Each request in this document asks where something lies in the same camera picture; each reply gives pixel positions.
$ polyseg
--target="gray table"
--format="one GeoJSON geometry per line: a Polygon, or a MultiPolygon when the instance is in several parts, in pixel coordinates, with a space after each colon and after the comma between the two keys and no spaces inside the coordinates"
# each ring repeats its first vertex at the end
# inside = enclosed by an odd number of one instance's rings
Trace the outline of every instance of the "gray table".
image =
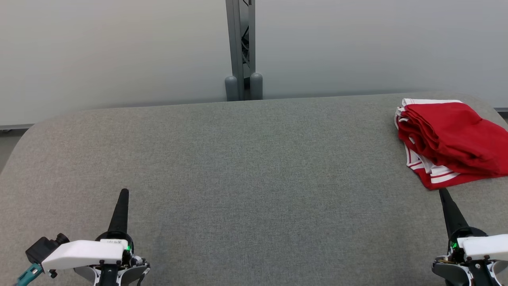
{"type": "MultiPolygon", "coordinates": [[[[146,285],[443,285],[437,191],[405,166],[393,116],[416,93],[101,109],[30,128],[0,175],[0,279],[62,232],[93,240],[121,188],[146,285]]],[[[508,233],[508,179],[450,188],[468,222],[508,233]]],[[[72,270],[33,285],[88,285],[72,270]]]]}

